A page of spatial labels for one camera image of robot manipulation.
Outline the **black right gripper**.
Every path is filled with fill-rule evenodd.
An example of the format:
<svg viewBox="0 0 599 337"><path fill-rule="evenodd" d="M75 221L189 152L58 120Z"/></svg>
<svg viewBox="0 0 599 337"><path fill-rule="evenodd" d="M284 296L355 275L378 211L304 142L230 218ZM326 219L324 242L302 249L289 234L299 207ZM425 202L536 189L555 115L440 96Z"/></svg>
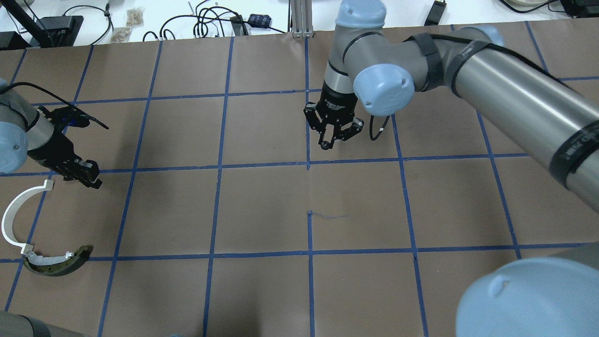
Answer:
<svg viewBox="0 0 599 337"><path fill-rule="evenodd" d="M323 86L317 103L308 102L304 115L311 130L319 134L318 145L330 150L335 141L346 141L362 132L364 122L355 117L358 98L354 93L340 93ZM333 141L326 140L327 125L334 127Z"/></svg>

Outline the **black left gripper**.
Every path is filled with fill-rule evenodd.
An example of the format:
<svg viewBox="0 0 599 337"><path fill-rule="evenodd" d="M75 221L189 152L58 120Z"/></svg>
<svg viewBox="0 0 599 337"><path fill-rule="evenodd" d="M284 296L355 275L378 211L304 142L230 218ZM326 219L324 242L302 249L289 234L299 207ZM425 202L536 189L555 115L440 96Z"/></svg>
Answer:
<svg viewBox="0 0 599 337"><path fill-rule="evenodd" d="M93 160L85 161L78 156L74 152L72 141L63 134L63 130L67 126L85 128L90 126L91 121L99 121L72 107L52 111L40 107L39 111L53 126L51 138L39 148L39 164L62 175L64 181L77 181L87 188L98 190L102 186L98 163Z"/></svg>

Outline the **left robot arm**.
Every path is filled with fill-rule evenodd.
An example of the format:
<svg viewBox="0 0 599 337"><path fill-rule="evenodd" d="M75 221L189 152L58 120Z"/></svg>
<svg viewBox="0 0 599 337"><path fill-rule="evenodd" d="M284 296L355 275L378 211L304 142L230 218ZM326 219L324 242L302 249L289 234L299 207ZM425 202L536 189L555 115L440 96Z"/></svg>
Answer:
<svg viewBox="0 0 599 337"><path fill-rule="evenodd" d="M39 90L64 104L48 110L43 105L34 107L15 91L18 86ZM34 160L58 175L64 181L78 181L99 189L99 166L93 160L84 160L75 153L73 143L63 133L67 127L86 128L91 122L104 129L109 127L60 96L30 82L8 84L1 80L0 159L1 173L13 173L27 158Z"/></svg>

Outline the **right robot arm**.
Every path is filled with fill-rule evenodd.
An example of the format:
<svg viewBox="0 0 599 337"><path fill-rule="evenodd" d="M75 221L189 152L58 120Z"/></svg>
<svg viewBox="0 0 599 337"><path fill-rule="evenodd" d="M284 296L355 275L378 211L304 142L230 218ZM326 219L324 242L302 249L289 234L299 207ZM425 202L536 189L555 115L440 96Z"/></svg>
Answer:
<svg viewBox="0 0 599 337"><path fill-rule="evenodd" d="M379 0L343 0L321 96L304 115L332 148L362 129L357 102L373 117L404 109L416 92L447 86L597 211L598 105L504 46L494 26L391 44ZM596 337L598 244L521 259L473 282L456 310L458 337Z"/></svg>

